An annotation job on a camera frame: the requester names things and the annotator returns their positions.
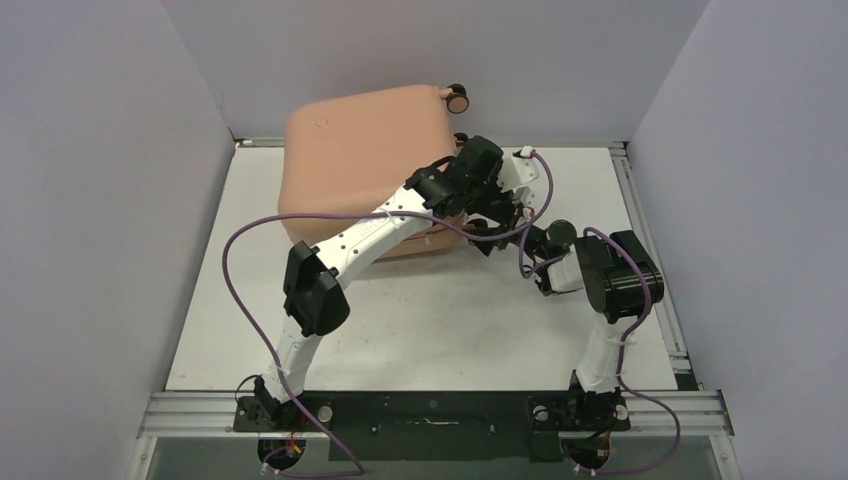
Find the pink suitcase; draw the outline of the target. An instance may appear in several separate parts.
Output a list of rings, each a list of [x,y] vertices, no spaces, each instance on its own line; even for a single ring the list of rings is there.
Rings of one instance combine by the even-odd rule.
[[[278,198],[289,239],[314,245],[370,213],[417,169],[458,150],[450,117],[470,106],[459,84],[412,85],[304,105],[287,119]]]

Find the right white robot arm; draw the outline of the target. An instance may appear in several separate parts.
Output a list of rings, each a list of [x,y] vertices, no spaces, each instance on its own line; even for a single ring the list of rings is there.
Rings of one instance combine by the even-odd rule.
[[[633,332],[664,297],[660,269],[632,230],[605,234],[588,227],[579,236],[570,222],[558,220],[545,230],[529,227],[518,245],[536,261],[521,272],[536,275],[543,294],[582,291],[594,310],[586,351],[567,390],[567,419],[585,430],[624,421],[624,357]]]

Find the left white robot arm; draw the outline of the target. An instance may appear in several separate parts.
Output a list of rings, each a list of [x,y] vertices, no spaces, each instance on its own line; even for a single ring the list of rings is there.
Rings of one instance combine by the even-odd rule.
[[[373,212],[347,215],[352,224],[342,232],[294,244],[283,280],[284,311],[294,324],[255,382],[262,421],[274,430],[294,424],[321,340],[350,315],[346,289],[384,254],[435,225],[486,249],[527,231],[538,211],[518,192],[538,175],[534,153],[524,147],[507,154],[484,137],[467,137],[458,153],[416,169]]]

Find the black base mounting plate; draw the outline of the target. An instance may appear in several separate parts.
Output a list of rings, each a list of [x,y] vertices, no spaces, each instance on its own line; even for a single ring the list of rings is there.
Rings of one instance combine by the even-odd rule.
[[[243,396],[232,428],[259,434],[263,453],[287,440],[306,448],[329,430],[343,443],[331,447],[332,461],[353,453],[362,461],[558,462],[631,427],[619,393],[311,391],[300,400],[302,408],[291,402],[274,407],[264,398]]]

